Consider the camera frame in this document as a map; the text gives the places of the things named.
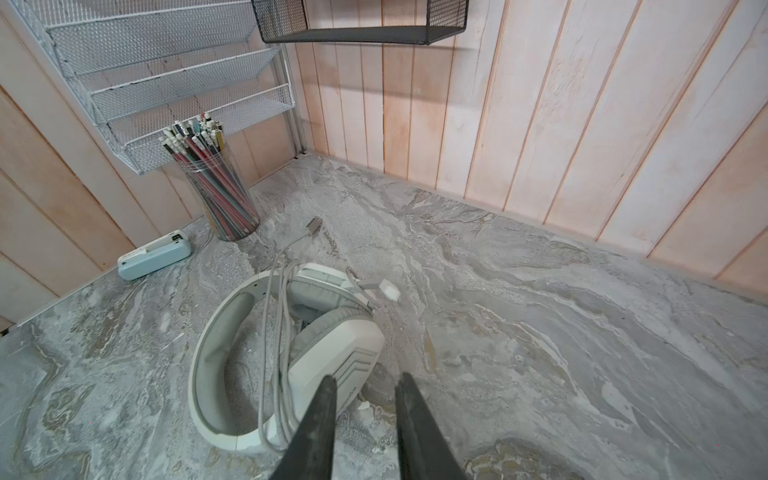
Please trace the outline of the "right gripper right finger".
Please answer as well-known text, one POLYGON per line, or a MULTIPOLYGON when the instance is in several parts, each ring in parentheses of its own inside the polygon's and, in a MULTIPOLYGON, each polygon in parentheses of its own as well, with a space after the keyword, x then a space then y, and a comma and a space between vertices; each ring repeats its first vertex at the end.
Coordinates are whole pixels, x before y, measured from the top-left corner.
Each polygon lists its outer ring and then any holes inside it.
POLYGON ((401 479, 466 479, 413 376, 404 372, 395 388, 401 479))

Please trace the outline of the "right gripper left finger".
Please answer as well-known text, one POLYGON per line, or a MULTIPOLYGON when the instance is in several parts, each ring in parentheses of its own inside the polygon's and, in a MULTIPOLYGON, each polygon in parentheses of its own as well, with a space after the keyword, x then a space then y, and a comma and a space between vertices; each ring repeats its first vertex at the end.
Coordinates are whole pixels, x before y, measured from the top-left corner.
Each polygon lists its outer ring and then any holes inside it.
POLYGON ((326 375, 270 480, 332 477, 336 407, 337 383, 326 375))

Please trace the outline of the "white headphones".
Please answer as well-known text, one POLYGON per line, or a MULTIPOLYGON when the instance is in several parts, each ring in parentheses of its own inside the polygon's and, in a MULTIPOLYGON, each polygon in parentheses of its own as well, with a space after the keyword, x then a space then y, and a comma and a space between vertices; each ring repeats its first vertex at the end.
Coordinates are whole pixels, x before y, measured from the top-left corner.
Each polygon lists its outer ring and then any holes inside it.
POLYGON ((320 382, 337 383, 337 411, 346 408, 371 375, 385 345, 373 320, 370 291, 397 302, 397 286, 381 278, 358 280, 351 270, 316 263, 266 270, 241 284, 217 308, 196 346, 189 382, 190 414, 200 435, 213 446, 239 453, 284 450, 320 382), (259 366, 274 368, 272 392, 258 393, 257 426, 242 433, 225 391, 224 371, 242 323, 257 304, 276 301, 273 345, 262 345, 259 366))

